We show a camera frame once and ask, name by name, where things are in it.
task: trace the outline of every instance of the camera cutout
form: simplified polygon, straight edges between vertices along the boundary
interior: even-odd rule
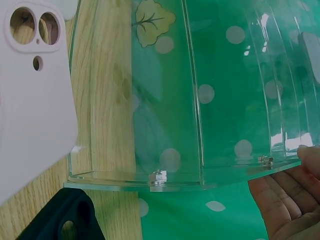
[[[56,18],[49,12],[44,13],[39,21],[39,32],[42,40],[53,45],[59,38],[59,26]]]
[[[26,45],[35,37],[35,20],[31,11],[26,7],[15,10],[10,19],[10,31],[17,43]]]

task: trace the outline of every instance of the leaf print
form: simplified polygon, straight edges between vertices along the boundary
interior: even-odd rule
[[[135,13],[136,33],[143,48],[156,43],[158,36],[169,31],[176,15],[162,8],[154,0],[143,0]]]

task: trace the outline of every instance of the green polka dot background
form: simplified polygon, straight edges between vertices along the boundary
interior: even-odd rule
[[[299,39],[320,36],[319,2],[132,5],[137,172],[216,187],[139,193],[143,239],[266,240],[247,180],[264,175],[259,156],[290,164],[299,145],[319,144],[320,82]]]

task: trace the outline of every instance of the white phone case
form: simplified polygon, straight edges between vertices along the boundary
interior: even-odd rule
[[[19,8],[35,21],[35,36],[19,44],[10,20]],[[50,13],[59,35],[46,44],[39,21]],[[65,21],[55,5],[40,0],[0,0],[0,205],[74,147],[77,116],[69,71]],[[34,58],[40,59],[38,71]]]

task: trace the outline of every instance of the white polka dot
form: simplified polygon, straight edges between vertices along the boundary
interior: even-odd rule
[[[300,8],[302,8],[303,10],[306,10],[307,12],[310,11],[308,5],[306,3],[304,3],[303,1],[298,0],[297,4]]]
[[[265,95],[270,99],[278,99],[278,91],[281,97],[284,92],[284,87],[282,86],[280,81],[268,81],[264,86]]]
[[[136,95],[132,95],[132,108],[133,108],[133,111],[136,111],[137,108],[139,107],[139,104],[140,104],[140,100],[139,98],[136,96]]]
[[[160,54],[167,54],[174,48],[174,41],[169,36],[159,37],[155,43],[155,50]]]
[[[253,147],[248,140],[240,140],[234,146],[234,153],[238,158],[249,157],[252,153]]]
[[[289,32],[289,37],[291,39],[292,42],[294,42],[295,44],[298,44],[298,35],[299,35],[299,32],[298,30],[292,30]]]
[[[239,26],[229,27],[225,35],[232,44],[240,44],[245,40],[245,31]]]
[[[221,212],[226,209],[226,207],[218,201],[209,201],[205,204],[209,209],[215,212]]]
[[[198,89],[199,101],[202,104],[210,103],[215,97],[215,90],[208,84],[203,84]]]
[[[148,203],[143,200],[142,198],[139,198],[139,206],[140,206],[140,217],[144,217],[149,212],[149,205]]]
[[[181,165],[180,153],[174,148],[164,150],[160,155],[160,165],[168,172],[176,172]]]

